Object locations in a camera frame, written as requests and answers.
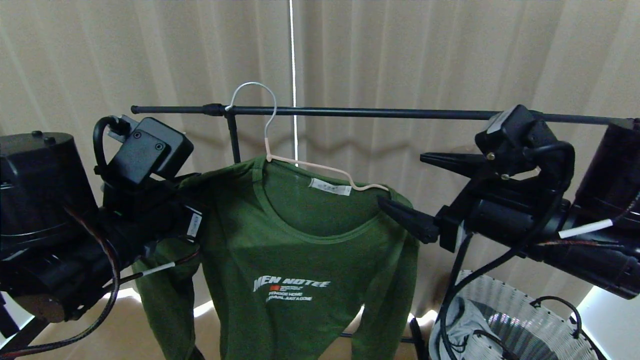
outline pink hanger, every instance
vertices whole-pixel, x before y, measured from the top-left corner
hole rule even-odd
[[[269,137],[267,136],[267,131],[269,129],[269,125],[271,125],[271,122],[273,121],[273,119],[276,116],[276,112],[278,111],[278,106],[276,104],[276,95],[271,91],[270,88],[268,88],[267,86],[265,86],[265,85],[263,85],[261,83],[255,82],[255,81],[244,83],[244,84],[240,85],[234,91],[234,94],[231,97],[231,102],[225,108],[225,110],[228,111],[229,109],[231,109],[231,107],[233,107],[234,101],[236,99],[236,95],[237,95],[238,91],[240,89],[242,89],[243,87],[247,86],[247,85],[258,85],[258,86],[261,86],[262,88],[265,88],[271,94],[271,96],[273,98],[273,113],[271,114],[271,118],[269,118],[269,121],[267,121],[267,124],[264,126],[264,147],[267,150],[267,161],[268,162],[271,162],[271,160],[278,160],[278,161],[284,161],[284,162],[290,163],[290,164],[306,165],[308,167],[323,168],[325,170],[338,172],[338,173],[346,176],[349,179],[349,184],[351,185],[351,187],[354,190],[358,190],[358,191],[364,191],[364,190],[371,189],[371,188],[378,188],[378,189],[382,189],[382,190],[385,190],[385,191],[389,191],[389,189],[387,187],[382,186],[382,185],[378,185],[378,184],[369,184],[369,185],[366,185],[366,186],[357,186],[353,182],[353,178],[351,177],[351,175],[349,175],[349,173],[344,171],[344,170],[340,170],[340,169],[332,168],[332,167],[327,167],[327,166],[320,165],[320,164],[307,163],[306,161],[294,160],[294,159],[289,159],[289,158],[283,158],[283,157],[277,156],[277,155],[272,155],[271,149],[269,148]]]

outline white woven basket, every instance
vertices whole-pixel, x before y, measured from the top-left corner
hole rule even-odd
[[[462,270],[458,282],[471,274]],[[522,360],[597,360],[591,344],[583,335],[573,337],[575,325],[544,306],[534,307],[532,297],[488,276],[472,281],[458,296],[471,300],[482,312],[491,330],[503,344]],[[469,354],[481,359],[486,343],[473,340],[467,343]]]

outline hanger hook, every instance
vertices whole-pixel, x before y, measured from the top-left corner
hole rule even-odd
[[[267,130],[269,129],[269,125],[271,125],[271,122],[273,121],[273,118],[276,117],[276,112],[278,111],[278,105],[277,105],[277,102],[276,102],[276,95],[265,84],[259,83],[257,81],[249,81],[248,83],[244,83],[244,84],[240,85],[234,91],[234,94],[231,97],[231,102],[229,103],[229,105],[227,105],[225,107],[225,111],[229,111],[229,109],[231,109],[234,106],[234,101],[236,100],[236,95],[238,94],[238,91],[240,91],[240,89],[242,89],[243,87],[245,87],[247,85],[258,85],[258,86],[261,86],[261,87],[265,88],[269,92],[269,94],[271,94],[271,97],[273,98],[273,113],[271,114],[271,117],[269,118],[269,121],[267,121],[267,124],[264,126],[264,138],[267,138]]]

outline long-sleeve shirt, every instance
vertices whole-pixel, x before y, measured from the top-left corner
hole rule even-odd
[[[317,359],[362,305],[353,359],[393,358],[412,302],[418,245],[376,197],[410,203],[393,189],[349,192],[346,185],[265,157],[184,181],[209,206],[196,237],[200,255],[136,280],[164,356],[202,358],[191,281],[202,264],[224,359]],[[193,250],[165,240],[134,269]]]

